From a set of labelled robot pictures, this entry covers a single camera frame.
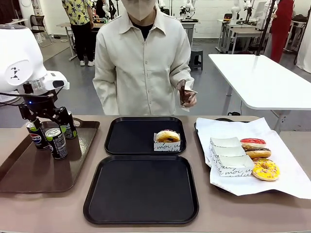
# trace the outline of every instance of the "black chair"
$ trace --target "black chair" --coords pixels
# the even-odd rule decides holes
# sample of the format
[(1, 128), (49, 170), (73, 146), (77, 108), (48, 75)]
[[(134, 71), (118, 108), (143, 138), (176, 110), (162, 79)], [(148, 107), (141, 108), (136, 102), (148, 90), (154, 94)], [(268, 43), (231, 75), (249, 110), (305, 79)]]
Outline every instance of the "black chair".
[[(49, 45), (51, 45), (52, 44), (52, 40), (51, 40), (50, 36), (48, 35), (47, 30), (45, 29), (45, 26), (43, 24), (43, 19), (44, 19), (44, 16), (34, 16), (34, 15), (30, 16), (30, 25), (31, 25), (31, 28), (32, 28), (31, 31), (32, 31), (33, 34), (46, 33), (48, 38), (49, 38), (49, 40), (50, 40), (50, 42), (51, 42)], [(40, 30), (40, 28), (39, 28), (39, 30), (33, 29), (33, 26), (43, 27), (44, 30)]]

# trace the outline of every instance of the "soda can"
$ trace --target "soda can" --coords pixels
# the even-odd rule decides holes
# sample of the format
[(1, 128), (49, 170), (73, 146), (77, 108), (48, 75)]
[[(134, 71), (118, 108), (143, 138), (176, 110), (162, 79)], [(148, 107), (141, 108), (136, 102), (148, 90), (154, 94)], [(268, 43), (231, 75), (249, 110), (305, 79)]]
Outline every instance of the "soda can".
[(73, 124), (73, 118), (71, 111), (67, 111), (69, 115), (69, 123), (67, 125), (61, 125), (60, 129), (67, 139), (74, 139), (77, 136), (77, 129)]
[(42, 123), (39, 119), (37, 120), (40, 122), (39, 128), (36, 128), (35, 124), (30, 121), (26, 123), (26, 128), (37, 149), (45, 150), (49, 147), (49, 144), (44, 136)]
[(59, 128), (49, 129), (45, 132), (54, 159), (63, 159), (67, 156), (66, 140)]

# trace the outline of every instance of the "hand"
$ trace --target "hand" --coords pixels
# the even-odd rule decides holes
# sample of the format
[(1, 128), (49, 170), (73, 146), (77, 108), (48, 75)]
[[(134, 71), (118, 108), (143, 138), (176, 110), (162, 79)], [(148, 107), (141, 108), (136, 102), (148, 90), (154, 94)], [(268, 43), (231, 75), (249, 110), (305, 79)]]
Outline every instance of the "hand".
[(196, 105), (196, 93), (193, 91), (185, 91), (185, 96), (188, 97), (188, 101), (183, 104), (184, 107), (190, 108)]

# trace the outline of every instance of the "person in yellow floral shirt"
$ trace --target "person in yellow floral shirt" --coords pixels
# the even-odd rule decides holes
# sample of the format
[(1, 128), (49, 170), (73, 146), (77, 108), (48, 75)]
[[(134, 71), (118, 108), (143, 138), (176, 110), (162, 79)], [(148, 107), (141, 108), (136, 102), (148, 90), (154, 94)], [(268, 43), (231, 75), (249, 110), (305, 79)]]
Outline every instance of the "person in yellow floral shirt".
[(94, 27), (93, 3), (91, 0), (62, 0), (62, 3), (70, 20), (80, 65), (86, 65), (84, 62), (86, 52), (88, 66), (92, 67), (95, 65), (91, 32)]

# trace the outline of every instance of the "shoe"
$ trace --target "shoe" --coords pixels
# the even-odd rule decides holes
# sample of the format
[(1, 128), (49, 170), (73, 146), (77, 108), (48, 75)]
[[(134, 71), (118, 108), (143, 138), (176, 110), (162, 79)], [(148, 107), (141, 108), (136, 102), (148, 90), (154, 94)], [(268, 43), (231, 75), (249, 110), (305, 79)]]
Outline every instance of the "shoe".
[(87, 64), (89, 67), (93, 67), (93, 66), (95, 66), (95, 61), (92, 61), (92, 62), (88, 62), (88, 64)]

